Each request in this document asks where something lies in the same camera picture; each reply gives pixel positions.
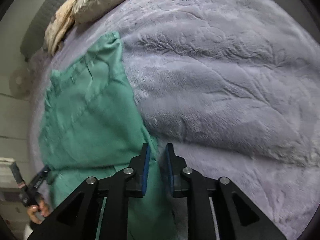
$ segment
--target bedspread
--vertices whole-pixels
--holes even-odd
[[[204,175],[230,177],[296,239],[320,199],[319,45],[271,0],[126,0],[74,28],[53,59],[33,58],[34,156],[51,70],[111,30],[150,133],[178,141]]]

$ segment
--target black handle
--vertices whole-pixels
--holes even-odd
[[[24,182],[16,162],[14,162],[14,163],[12,163],[10,165],[10,170],[11,170],[11,172],[12,172],[12,174],[14,176],[14,179],[16,180],[17,184],[21,184],[21,183]]]
[[[189,168],[188,173],[181,171],[182,176],[190,182],[188,196],[188,239],[216,240],[214,222],[208,190],[204,177]]]

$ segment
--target plush blanket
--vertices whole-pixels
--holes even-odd
[[[150,133],[164,138],[160,144],[178,141],[178,155],[204,175],[230,177],[296,239],[320,200],[320,47],[311,36],[271,0],[126,0],[74,28],[53,59],[34,57],[41,68],[32,98],[34,156],[51,70],[110,30],[122,37]]]

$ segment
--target bed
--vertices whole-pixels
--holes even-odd
[[[37,170],[51,71],[107,31],[122,37],[134,99],[159,152],[173,142],[191,168],[228,176],[297,239],[320,200],[320,47],[310,34],[271,0],[126,0],[74,27],[53,58],[43,50],[31,58],[28,142]],[[183,205],[172,202],[180,239]]]

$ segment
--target green cloth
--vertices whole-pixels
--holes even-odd
[[[112,176],[151,148],[147,193],[130,198],[128,238],[177,239],[163,190],[157,141],[143,125],[122,65],[119,34],[103,35],[65,71],[53,71],[39,136],[44,164],[55,171],[52,204],[60,204],[89,176]]]

